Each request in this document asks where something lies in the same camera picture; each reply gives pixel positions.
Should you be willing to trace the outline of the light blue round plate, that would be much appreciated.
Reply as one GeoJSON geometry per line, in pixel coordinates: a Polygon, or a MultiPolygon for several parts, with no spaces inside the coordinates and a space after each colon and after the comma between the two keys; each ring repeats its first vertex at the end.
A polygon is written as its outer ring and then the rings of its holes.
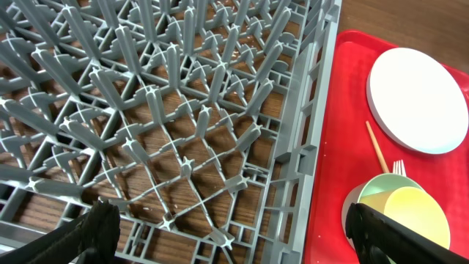
{"type": "Polygon", "coordinates": [[[440,155],[468,133],[468,103],[450,72],[412,48],[392,48],[374,61],[366,80],[374,119],[396,143],[440,155]]]}

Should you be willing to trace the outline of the yellow plastic cup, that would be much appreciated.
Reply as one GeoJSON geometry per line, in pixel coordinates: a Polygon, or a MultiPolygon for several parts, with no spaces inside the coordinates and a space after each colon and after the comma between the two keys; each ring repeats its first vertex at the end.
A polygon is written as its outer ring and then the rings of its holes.
{"type": "Polygon", "coordinates": [[[406,186],[361,197],[359,202],[443,248],[450,248],[451,232],[446,215],[425,191],[406,186]]]}

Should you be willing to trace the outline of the light green bowl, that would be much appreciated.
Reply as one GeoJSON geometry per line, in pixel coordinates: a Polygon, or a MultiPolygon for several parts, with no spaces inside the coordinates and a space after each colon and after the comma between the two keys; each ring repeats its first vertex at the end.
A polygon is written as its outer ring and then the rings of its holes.
{"type": "Polygon", "coordinates": [[[352,203],[357,203],[362,197],[379,194],[385,191],[394,191],[402,187],[413,187],[421,191],[424,189],[414,180],[393,173],[384,173],[373,177],[365,183],[356,186],[345,198],[341,208],[341,226],[346,234],[346,217],[352,203]]]}

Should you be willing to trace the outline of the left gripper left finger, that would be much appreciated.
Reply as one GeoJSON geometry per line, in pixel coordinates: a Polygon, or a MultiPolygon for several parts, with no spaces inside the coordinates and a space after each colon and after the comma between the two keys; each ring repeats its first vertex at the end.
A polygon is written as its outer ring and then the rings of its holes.
{"type": "Polygon", "coordinates": [[[19,249],[2,263],[111,263],[120,237],[119,208],[96,202],[88,213],[19,249]]]}

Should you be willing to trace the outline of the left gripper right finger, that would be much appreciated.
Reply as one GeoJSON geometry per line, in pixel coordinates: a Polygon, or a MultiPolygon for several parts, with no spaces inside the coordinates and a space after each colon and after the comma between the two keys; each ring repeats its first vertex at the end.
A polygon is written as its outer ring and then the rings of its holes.
{"type": "Polygon", "coordinates": [[[358,261],[367,263],[468,264],[468,259],[390,219],[363,203],[349,206],[345,234],[358,261]]]}

